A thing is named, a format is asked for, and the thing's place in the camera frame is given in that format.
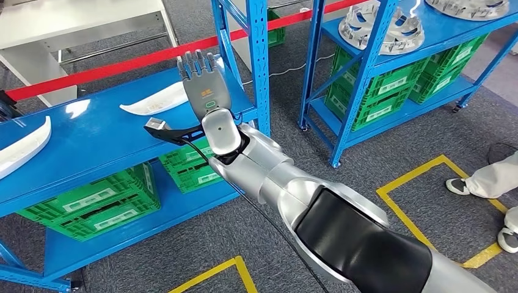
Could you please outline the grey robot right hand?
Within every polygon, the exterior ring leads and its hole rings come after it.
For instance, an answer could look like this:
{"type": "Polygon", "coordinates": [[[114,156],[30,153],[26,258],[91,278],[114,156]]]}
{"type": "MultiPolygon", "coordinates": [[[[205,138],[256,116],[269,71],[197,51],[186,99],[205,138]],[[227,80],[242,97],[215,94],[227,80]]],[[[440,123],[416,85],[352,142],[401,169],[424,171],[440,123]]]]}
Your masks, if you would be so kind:
{"type": "Polygon", "coordinates": [[[184,57],[177,57],[177,68],[198,120],[218,108],[231,109],[230,92],[212,53],[186,51],[184,57]]]}

